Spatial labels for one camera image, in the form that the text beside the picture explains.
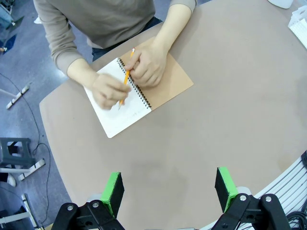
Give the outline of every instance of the yellow pencil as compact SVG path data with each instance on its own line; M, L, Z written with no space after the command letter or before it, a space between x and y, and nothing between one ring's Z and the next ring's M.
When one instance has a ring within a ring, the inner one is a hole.
M135 48L132 49L132 52L131 52L131 54L130 54L130 58L133 56L134 51L135 51ZM125 84L125 85L127 85L127 81L128 81L128 78L129 78L129 74L130 74L130 70L127 70L127 71L126 71L125 80L124 80L124 84ZM120 100L120 101L119 101L119 108L118 108L118 109L120 109L120 107L123 105L123 103L124 103L124 100Z

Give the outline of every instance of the stool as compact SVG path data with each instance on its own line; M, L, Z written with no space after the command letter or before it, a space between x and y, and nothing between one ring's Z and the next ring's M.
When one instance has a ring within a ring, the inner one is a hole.
M17 142L21 142L23 151L18 152ZM35 164L35 159L30 156L28 142L29 138L0 138L0 166L6 165L22 165L27 168ZM21 156L13 156L13 153L21 154Z

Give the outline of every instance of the wrist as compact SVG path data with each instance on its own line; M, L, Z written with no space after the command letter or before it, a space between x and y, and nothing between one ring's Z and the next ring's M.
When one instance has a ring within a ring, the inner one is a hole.
M84 77L81 79L80 84L88 89L92 89L93 83L98 78L99 74L96 73L94 70L89 70L84 73Z
M171 48L170 44L168 44L166 41L158 37L156 37L153 40L152 46L154 47L155 50L158 50L159 52L164 54L167 54Z

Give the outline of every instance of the person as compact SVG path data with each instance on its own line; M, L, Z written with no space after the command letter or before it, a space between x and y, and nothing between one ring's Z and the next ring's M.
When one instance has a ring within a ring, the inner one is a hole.
M0 172L0 182L6 182L13 187L16 187L16 180L14 177L6 172Z
M93 61L140 32L160 23L154 0L34 0L46 31L51 57L58 69L90 89L98 105L111 109L131 90L112 76L96 73L77 51L69 21L87 36ZM126 64L134 82L154 87L162 77L166 56L181 33L197 0L171 0L166 20L147 46Z

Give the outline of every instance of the cardboard cover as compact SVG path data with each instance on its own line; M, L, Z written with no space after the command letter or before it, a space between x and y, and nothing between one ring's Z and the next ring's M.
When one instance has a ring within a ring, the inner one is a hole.
M152 39L153 38L147 40L135 48L138 49L149 44ZM130 53L131 51L120 57L124 63L129 61ZM155 110L192 85L192 80L188 77L181 66L175 61L175 59L170 54L168 54L166 68L161 82L156 87L141 88L141 90L150 103L152 110Z

